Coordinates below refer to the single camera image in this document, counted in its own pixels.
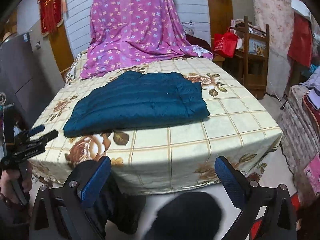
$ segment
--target red shopping bag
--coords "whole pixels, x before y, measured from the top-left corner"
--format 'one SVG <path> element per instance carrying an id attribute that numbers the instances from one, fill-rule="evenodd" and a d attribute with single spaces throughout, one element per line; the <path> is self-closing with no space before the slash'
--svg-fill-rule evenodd
<path id="1" fill-rule="evenodd" d="M 229 29 L 225 34 L 215 34 L 213 51 L 222 57 L 233 57 L 237 41 L 238 36 L 229 32 Z"/>

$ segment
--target white wall panel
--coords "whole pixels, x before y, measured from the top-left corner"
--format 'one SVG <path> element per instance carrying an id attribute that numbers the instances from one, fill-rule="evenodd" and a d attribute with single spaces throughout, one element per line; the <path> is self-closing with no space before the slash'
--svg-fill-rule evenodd
<path id="1" fill-rule="evenodd" d="M 93 0 L 67 0 L 68 14 L 65 15 L 67 34 L 74 56 L 86 49 L 90 38 L 90 7 Z M 182 22 L 188 25 L 195 36 L 210 43 L 208 0 L 174 0 Z"/>

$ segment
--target wall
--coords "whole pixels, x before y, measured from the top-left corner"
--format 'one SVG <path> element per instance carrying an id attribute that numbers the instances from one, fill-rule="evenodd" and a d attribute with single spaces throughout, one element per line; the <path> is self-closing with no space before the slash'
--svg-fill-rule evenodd
<path id="1" fill-rule="evenodd" d="M 67 0 L 66 30 L 74 56 L 88 48 L 90 38 L 90 6 L 93 0 Z M 210 42 L 208 0 L 174 0 L 182 22 L 192 20 L 196 37 Z"/>
<path id="2" fill-rule="evenodd" d="M 41 36 L 40 20 L 36 21 L 36 23 L 27 31 L 29 31 L 33 54 L 38 60 L 39 66 L 41 67 L 52 92 L 56 95 L 58 91 L 64 87 L 64 82 L 54 59 L 49 38 Z M 40 49 L 36 49 L 36 43 L 38 41 L 40 41 Z"/>
<path id="3" fill-rule="evenodd" d="M 27 32 L 40 19 L 38 0 L 22 0 L 17 7 L 17 32 Z"/>
<path id="4" fill-rule="evenodd" d="M 232 9 L 234 19 L 243 19 L 247 15 L 254 24 L 253 0 L 232 0 Z"/>

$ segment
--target floral bedsheet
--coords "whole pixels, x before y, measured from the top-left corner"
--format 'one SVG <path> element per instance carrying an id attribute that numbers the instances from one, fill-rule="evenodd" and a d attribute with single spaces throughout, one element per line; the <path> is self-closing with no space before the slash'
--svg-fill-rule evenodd
<path id="1" fill-rule="evenodd" d="M 201 82 L 209 117 L 178 126 L 65 138 L 63 127 L 76 103 L 128 70 L 174 71 Z M 253 95 L 206 58 L 173 58 L 74 80 L 59 91 L 35 126 L 40 124 L 45 130 L 39 136 L 53 129 L 59 135 L 47 144 L 45 153 L 30 160 L 35 175 L 62 184 L 79 162 L 107 155 L 120 189 L 129 194 L 169 193 L 217 183 L 214 162 L 220 155 L 249 179 L 259 180 L 268 165 L 266 153 L 278 147 L 282 136 Z"/>
<path id="2" fill-rule="evenodd" d="M 320 150 L 318 131 L 312 125 L 308 113 L 303 109 L 302 100 L 309 90 L 305 86 L 292 86 L 285 109 L 279 117 L 279 126 L 284 131 L 281 139 L 283 153 L 290 170 L 293 182 L 298 190 L 301 205 L 311 205 L 316 199 L 308 180 L 305 167 L 315 158 Z"/>

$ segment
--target purple flower-patterned cloth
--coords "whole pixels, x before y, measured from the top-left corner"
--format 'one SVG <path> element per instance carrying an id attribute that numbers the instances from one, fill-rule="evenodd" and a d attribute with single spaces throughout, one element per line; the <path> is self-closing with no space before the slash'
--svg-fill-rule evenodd
<path id="1" fill-rule="evenodd" d="M 118 68 L 189 55 L 173 0 L 93 0 L 88 60 L 81 79 L 101 77 Z M 212 59 L 212 54 L 203 53 Z"/>

